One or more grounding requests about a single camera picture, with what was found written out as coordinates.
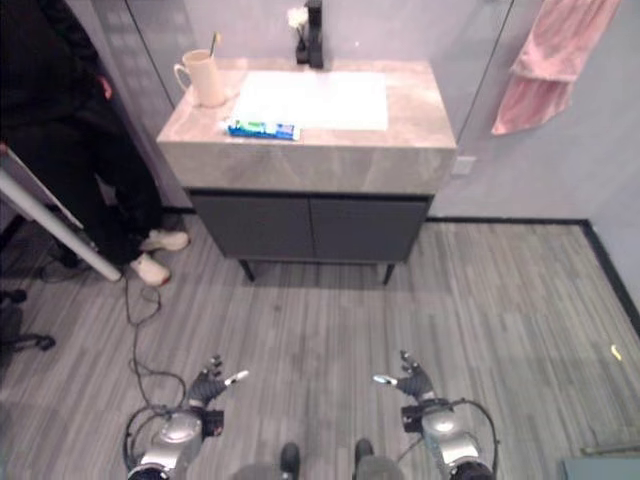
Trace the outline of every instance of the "black faucet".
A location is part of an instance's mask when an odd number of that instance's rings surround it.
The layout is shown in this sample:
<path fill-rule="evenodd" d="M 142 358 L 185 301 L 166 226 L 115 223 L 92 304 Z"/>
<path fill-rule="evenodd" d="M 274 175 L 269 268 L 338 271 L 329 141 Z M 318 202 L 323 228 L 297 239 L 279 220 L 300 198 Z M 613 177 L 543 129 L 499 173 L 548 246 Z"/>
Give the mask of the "black faucet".
<path fill-rule="evenodd" d="M 309 33 L 307 38 L 307 55 L 311 68 L 324 68 L 322 55 L 322 0 L 308 0 Z"/>

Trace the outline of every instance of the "gray wood floor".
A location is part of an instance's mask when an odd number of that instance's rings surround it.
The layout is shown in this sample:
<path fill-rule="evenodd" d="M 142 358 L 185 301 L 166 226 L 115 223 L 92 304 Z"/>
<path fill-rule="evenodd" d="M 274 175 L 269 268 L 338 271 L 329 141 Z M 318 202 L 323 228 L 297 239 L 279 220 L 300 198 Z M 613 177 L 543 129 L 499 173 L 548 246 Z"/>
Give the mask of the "gray wood floor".
<path fill-rule="evenodd" d="M 190 478 L 275 460 L 288 440 L 308 479 L 350 478 L 361 436 L 396 457 L 412 440 L 400 424 L 407 401 L 370 377 L 400 373 L 401 348 L 442 395 L 489 408 L 502 479 L 560 478 L 559 461 L 580 447 L 640 437 L 638 338 L 577 227 L 428 224 L 383 288 L 371 266 L 260 264 L 252 285 L 196 217 L 185 222 L 192 245 L 157 254 L 173 279 L 141 357 L 189 379 L 213 353 L 227 373 L 251 371 L 218 403 L 225 433 Z M 23 330 L 50 332 L 58 345 L 16 354 L 4 372 L 0 464 L 8 479 L 124 478 L 122 429 L 141 398 L 127 368 L 123 284 L 94 272 L 44 284 L 36 267 L 49 245 L 29 226 L 2 254 L 2 286 L 29 293 Z M 139 290 L 133 281 L 136 316 L 148 308 Z M 169 382 L 149 389 L 159 402 L 177 395 Z M 436 478 L 422 446 L 402 468 Z"/>

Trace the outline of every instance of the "white flower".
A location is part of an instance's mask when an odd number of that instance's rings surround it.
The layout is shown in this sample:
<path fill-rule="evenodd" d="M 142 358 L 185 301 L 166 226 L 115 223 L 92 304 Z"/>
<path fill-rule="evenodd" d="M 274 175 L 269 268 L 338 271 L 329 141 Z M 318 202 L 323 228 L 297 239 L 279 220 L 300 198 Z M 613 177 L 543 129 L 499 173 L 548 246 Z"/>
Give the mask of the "white flower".
<path fill-rule="evenodd" d="M 309 10 L 307 7 L 290 8 L 287 11 L 287 19 L 291 28 L 299 29 L 309 21 Z"/>

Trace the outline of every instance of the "black pants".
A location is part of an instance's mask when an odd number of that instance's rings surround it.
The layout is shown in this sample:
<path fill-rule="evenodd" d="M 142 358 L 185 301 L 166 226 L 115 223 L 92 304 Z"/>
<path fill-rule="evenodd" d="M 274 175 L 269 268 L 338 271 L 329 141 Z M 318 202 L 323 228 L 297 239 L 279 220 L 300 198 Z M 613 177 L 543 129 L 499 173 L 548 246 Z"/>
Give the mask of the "black pants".
<path fill-rule="evenodd" d="M 140 255 L 140 239 L 160 226 L 160 196 L 122 121 L 100 93 L 69 117 L 9 128 L 3 137 L 82 223 L 102 255 L 116 265 Z M 107 208 L 96 176 L 115 188 L 122 218 Z"/>

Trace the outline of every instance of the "cabinet leg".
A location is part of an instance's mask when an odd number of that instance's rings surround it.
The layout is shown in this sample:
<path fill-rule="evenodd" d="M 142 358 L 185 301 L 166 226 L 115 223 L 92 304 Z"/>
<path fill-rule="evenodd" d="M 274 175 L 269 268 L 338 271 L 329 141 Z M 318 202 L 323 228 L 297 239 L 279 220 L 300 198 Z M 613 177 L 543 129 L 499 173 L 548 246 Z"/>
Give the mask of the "cabinet leg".
<path fill-rule="evenodd" d="M 238 262 L 240 263 L 240 266 L 242 267 L 242 271 L 247 276 L 249 281 L 255 282 L 256 277 L 253 275 L 253 272 L 251 271 L 251 267 L 249 267 L 249 262 L 247 262 L 246 260 L 238 260 Z"/>
<path fill-rule="evenodd" d="M 387 285 L 389 280 L 391 280 L 391 275 L 393 274 L 393 269 L 396 268 L 395 263 L 390 263 L 387 265 L 387 271 L 384 273 L 384 280 L 382 281 L 383 285 Z"/>

